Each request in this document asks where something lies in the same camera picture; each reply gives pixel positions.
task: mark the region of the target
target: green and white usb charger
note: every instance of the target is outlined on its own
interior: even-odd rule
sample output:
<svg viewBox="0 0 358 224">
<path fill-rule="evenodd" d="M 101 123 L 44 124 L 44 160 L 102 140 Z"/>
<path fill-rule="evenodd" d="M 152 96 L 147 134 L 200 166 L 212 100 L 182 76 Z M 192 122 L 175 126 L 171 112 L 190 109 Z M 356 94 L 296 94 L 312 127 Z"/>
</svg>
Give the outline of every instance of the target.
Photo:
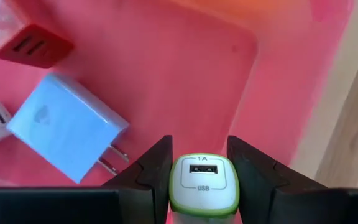
<svg viewBox="0 0 358 224">
<path fill-rule="evenodd" d="M 214 154 L 179 157 L 171 170 L 173 223 L 233 223 L 239 181 L 231 161 Z"/>
</svg>

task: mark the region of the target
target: green rim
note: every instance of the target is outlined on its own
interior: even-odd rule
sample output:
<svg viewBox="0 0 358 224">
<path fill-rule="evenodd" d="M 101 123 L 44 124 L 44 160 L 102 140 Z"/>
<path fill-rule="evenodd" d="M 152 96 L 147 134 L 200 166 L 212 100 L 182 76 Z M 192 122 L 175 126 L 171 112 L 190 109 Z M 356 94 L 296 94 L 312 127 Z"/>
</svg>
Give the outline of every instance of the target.
<svg viewBox="0 0 358 224">
<path fill-rule="evenodd" d="M 172 183 L 173 182 L 173 178 L 172 178 L 173 170 L 175 169 L 179 159 L 181 159 L 182 157 L 185 157 L 185 156 L 194 156 L 194 155 L 218 156 L 218 157 L 227 159 L 229 161 L 230 166 L 232 167 L 232 169 L 234 171 L 234 181 L 236 182 L 236 199 L 234 200 L 234 203 L 232 206 L 230 206 L 228 208 L 223 208 L 223 209 L 204 210 L 204 209 L 191 208 L 191 207 L 181 205 L 173 198 L 173 183 Z M 239 200 L 240 200 L 240 189 L 239 189 L 239 180 L 238 180 L 237 172 L 233 166 L 233 163 L 228 158 L 226 158 L 224 156 L 211 154 L 211 153 L 192 153 L 192 154 L 180 156 L 178 159 L 175 160 L 175 162 L 172 165 L 170 180 L 169 180 L 169 199 L 170 199 L 171 209 L 173 212 L 180 212 L 180 213 L 184 213 L 187 215 L 194 215 L 194 216 L 199 216 L 199 217 L 226 217 L 228 215 L 235 214 L 237 212 L 237 208 L 238 208 L 238 204 L 239 204 Z"/>
</svg>

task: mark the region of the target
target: pink plastic tray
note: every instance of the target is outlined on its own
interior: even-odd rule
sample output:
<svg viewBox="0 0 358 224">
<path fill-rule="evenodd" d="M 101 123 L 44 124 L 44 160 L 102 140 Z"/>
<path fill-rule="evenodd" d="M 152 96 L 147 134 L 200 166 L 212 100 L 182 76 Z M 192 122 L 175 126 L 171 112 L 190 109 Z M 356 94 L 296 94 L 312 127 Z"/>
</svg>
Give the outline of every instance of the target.
<svg viewBox="0 0 358 224">
<path fill-rule="evenodd" d="M 285 164 L 352 5 L 311 0 L 309 13 L 294 23 L 301 27 L 267 22 L 254 32 L 168 1 L 45 2 L 76 44 L 54 70 L 79 79 L 131 123 L 118 146 L 133 159 L 164 134 L 174 136 L 175 157 L 224 154 L 227 135 L 235 134 Z M 0 61 L 0 100 L 14 113 L 46 73 Z M 95 166 L 82 184 L 110 178 Z M 0 143 L 0 179 L 73 185 L 14 137 Z"/>
</svg>

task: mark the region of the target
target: metal prong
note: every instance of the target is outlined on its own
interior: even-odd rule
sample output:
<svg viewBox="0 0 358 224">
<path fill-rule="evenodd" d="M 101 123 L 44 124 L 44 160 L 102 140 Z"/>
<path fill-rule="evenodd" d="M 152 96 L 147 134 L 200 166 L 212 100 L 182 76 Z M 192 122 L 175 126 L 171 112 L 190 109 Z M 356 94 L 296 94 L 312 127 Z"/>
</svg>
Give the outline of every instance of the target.
<svg viewBox="0 0 358 224">
<path fill-rule="evenodd" d="M 112 173 L 113 175 L 118 175 L 118 171 L 114 168 L 109 162 L 105 159 L 98 159 L 98 164 L 102 165 L 107 171 Z"/>
<path fill-rule="evenodd" d="M 129 162 L 129 157 L 128 154 L 126 154 L 125 152 L 122 152 L 120 150 L 118 150 L 116 147 L 114 146 L 109 146 L 109 148 L 111 150 L 113 150 L 116 154 L 118 154 L 118 156 L 120 156 L 122 159 L 124 159 L 126 162 Z"/>
</svg>

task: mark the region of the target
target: charger logo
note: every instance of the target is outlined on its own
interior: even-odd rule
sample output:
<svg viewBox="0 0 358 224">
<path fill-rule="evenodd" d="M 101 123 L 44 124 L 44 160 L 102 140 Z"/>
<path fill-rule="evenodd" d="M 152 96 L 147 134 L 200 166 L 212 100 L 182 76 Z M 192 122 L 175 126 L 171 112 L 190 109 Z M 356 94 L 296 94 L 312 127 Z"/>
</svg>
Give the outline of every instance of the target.
<svg viewBox="0 0 358 224">
<path fill-rule="evenodd" d="M 34 121 L 39 124 L 49 125 L 50 116 L 47 105 L 43 105 L 34 115 Z"/>
<path fill-rule="evenodd" d="M 197 187 L 198 191 L 209 191 L 209 186 L 198 186 Z"/>
</svg>

